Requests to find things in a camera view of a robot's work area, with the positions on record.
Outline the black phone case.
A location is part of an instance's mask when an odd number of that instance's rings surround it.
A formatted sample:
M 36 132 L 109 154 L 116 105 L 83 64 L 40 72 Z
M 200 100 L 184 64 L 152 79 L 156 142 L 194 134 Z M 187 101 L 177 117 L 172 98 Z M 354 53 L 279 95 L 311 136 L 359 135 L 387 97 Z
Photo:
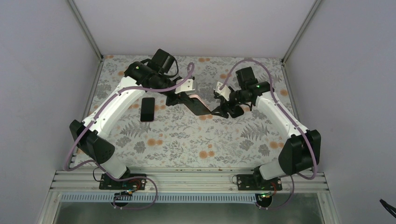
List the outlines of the black phone case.
M 229 114 L 232 118 L 237 118 L 244 114 L 244 110 L 240 105 L 235 105 L 230 109 Z

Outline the magenta phone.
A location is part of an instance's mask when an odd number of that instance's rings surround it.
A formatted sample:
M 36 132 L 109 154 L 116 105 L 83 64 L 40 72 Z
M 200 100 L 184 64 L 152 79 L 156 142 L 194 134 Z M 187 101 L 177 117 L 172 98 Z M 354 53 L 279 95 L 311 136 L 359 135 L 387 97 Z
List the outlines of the magenta phone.
M 140 122 L 152 122 L 155 115 L 155 98 L 143 98 L 141 101 Z

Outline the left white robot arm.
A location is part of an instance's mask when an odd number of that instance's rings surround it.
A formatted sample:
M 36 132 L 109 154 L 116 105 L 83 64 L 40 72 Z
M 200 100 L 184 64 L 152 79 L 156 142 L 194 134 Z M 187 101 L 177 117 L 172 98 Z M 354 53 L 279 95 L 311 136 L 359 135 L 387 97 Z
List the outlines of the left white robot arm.
M 190 62 L 187 65 L 187 76 L 179 83 L 172 81 L 167 73 L 173 64 L 177 64 L 175 57 L 162 49 L 158 49 L 152 58 L 131 63 L 113 92 L 91 115 L 82 121 L 71 122 L 74 143 L 63 169 L 73 171 L 87 163 L 84 161 L 70 168 L 71 156 L 78 147 L 90 157 L 88 162 L 95 163 L 111 178 L 114 186 L 118 189 L 126 188 L 130 183 L 129 169 L 115 155 L 115 147 L 106 137 L 128 107 L 145 93 L 149 91 L 173 95 L 176 88 L 192 78 L 195 65 Z

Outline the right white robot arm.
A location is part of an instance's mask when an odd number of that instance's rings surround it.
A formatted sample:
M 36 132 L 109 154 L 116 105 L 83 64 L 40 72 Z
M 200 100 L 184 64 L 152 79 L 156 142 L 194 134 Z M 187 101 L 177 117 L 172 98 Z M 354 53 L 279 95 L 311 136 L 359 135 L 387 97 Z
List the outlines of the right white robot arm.
M 307 180 L 314 179 L 320 158 L 320 133 L 302 125 L 281 103 L 270 82 L 258 82 L 251 67 L 236 71 L 236 76 L 239 90 L 221 82 L 214 85 L 214 96 L 220 99 L 220 105 L 212 115 L 236 118 L 243 114 L 241 105 L 256 107 L 286 138 L 277 158 L 254 169 L 254 186 L 264 190 L 271 180 L 294 174 Z

